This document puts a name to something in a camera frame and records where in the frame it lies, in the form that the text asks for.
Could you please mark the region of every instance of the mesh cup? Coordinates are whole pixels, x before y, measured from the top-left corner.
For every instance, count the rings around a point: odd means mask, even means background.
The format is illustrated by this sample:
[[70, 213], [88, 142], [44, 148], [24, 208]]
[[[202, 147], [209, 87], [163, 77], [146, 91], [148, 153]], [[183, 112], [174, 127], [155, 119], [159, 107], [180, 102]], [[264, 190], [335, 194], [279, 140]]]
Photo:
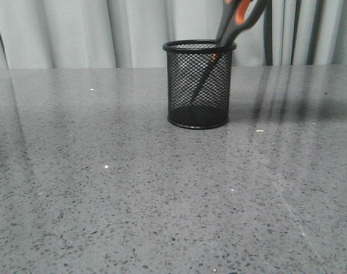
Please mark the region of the mesh cup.
[[168, 120], [208, 129], [228, 122], [232, 51], [213, 40], [167, 42]]

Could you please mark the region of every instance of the pen holder rim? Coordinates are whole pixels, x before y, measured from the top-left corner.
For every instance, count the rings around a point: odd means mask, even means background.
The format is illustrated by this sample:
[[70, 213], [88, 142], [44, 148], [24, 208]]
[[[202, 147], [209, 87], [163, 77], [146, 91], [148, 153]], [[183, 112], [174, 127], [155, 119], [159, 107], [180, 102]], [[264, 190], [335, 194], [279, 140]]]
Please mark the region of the pen holder rim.
[[164, 51], [168, 51], [170, 53], [182, 53], [182, 54], [205, 54], [205, 53], [226, 53], [232, 50], [235, 50], [237, 47], [237, 44], [234, 43], [230, 46], [225, 47], [209, 47], [209, 48], [179, 48], [175, 47], [178, 45], [190, 45], [190, 44], [216, 44], [215, 40], [210, 39], [199, 39], [199, 40], [177, 40], [177, 41], [170, 41], [163, 44], [162, 48]]

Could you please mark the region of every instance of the gray curtain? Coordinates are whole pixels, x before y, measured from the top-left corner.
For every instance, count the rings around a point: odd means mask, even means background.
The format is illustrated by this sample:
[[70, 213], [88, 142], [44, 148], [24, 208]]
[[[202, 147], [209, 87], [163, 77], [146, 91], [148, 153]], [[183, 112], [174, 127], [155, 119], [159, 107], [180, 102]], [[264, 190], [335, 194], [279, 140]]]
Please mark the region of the gray curtain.
[[[213, 39], [220, 16], [221, 0], [0, 0], [0, 69], [164, 67], [164, 42]], [[236, 43], [237, 66], [347, 64], [347, 0], [272, 0]]]

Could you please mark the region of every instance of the scissor handle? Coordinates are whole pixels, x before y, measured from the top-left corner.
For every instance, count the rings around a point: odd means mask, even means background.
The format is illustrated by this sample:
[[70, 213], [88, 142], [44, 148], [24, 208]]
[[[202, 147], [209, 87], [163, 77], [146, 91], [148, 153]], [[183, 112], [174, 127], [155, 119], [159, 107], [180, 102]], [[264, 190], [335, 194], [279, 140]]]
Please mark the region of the scissor handle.
[[230, 46], [242, 31], [253, 27], [264, 12], [268, 0], [257, 0], [253, 10], [247, 19], [245, 19], [245, 13], [250, 2], [251, 0], [240, 0], [240, 3], [237, 5], [231, 20], [225, 29], [220, 41], [220, 46]]
[[221, 15], [220, 24], [215, 41], [219, 43], [224, 35], [225, 29], [228, 27], [233, 13], [238, 7], [241, 0], [223, 0], [223, 13]]

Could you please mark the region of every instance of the gray countertop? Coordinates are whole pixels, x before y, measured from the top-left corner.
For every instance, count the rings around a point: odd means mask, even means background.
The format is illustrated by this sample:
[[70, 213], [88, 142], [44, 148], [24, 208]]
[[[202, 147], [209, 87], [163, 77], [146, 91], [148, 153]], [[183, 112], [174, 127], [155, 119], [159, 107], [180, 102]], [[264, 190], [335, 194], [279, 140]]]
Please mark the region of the gray countertop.
[[0, 273], [347, 273], [347, 66], [166, 115], [164, 68], [0, 70]]

